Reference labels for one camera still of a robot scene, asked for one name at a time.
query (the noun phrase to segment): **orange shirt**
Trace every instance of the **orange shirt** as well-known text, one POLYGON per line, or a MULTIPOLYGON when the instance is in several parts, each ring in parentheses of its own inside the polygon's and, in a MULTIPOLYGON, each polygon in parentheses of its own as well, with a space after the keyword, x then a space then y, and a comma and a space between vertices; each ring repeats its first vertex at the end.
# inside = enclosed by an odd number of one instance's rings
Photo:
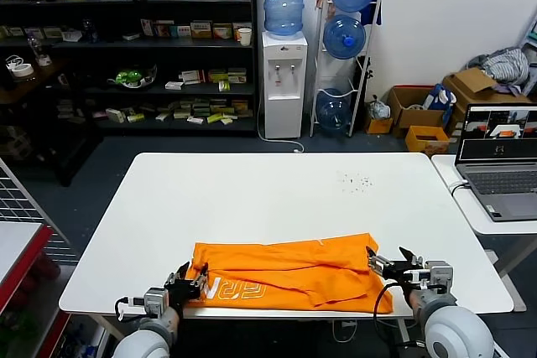
MULTIPOLYGON (((274 245, 196 243, 187 277, 207 262, 209 285, 190 306, 372 313, 383 283, 368 267, 366 246, 378 249, 369 234, 274 245)), ((386 293, 378 312, 392 311, 386 293)))

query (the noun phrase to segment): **white side table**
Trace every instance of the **white side table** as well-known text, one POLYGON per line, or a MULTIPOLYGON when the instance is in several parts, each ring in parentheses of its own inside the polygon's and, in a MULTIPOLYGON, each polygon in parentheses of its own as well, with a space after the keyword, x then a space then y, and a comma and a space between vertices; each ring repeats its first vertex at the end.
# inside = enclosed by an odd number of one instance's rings
MULTIPOLYGON (((451 191, 453 186, 462 181, 462 176, 455 167, 455 155, 435 155, 432 163, 442 178, 444 185, 451 191)), ((505 287, 514 301, 515 312, 525 312, 526 305, 509 278, 508 273, 537 249, 537 221, 494 222, 481 206, 471 189, 459 188, 453 194, 468 224, 478 235, 482 236, 519 236, 508 251, 499 259, 494 251, 487 251, 491 261, 502 278, 505 287)))

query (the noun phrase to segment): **blue bottle cap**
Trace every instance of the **blue bottle cap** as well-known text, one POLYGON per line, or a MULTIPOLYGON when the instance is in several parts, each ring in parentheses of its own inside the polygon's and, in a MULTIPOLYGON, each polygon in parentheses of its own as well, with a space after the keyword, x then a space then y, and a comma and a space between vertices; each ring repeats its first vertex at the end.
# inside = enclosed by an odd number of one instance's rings
POLYGON ((346 36, 345 38, 343 38, 343 44, 348 48, 354 46, 355 43, 356 43, 356 40, 354 39, 354 37, 346 36))

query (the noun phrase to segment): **white wall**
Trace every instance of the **white wall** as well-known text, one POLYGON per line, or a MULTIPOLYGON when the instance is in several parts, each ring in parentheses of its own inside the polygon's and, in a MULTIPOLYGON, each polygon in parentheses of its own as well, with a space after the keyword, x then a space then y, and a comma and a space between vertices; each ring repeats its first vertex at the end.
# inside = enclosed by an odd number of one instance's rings
MULTIPOLYGON (((305 0, 303 14, 310 44, 315 37, 314 4, 305 0)), ((517 44, 536 6, 537 0, 383 0, 369 96, 382 96, 396 84, 439 82, 477 54, 517 44)), ((258 0, 258 18, 263 26, 263 0, 258 0)), ((310 63, 310 85, 312 73, 310 63)))

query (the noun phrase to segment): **orange box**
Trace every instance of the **orange box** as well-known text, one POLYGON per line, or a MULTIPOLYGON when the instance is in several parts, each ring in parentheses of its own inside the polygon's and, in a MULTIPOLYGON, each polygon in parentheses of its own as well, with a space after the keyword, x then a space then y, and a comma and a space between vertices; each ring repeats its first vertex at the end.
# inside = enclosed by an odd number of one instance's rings
POLYGON ((441 127, 411 126, 404 139, 411 152, 424 153, 431 157, 435 154, 446 154, 450 139, 441 127))
POLYGON ((392 128, 392 123, 394 123, 393 118, 389 119, 372 119, 369 114, 366 119, 366 133, 367 134, 386 134, 392 128))

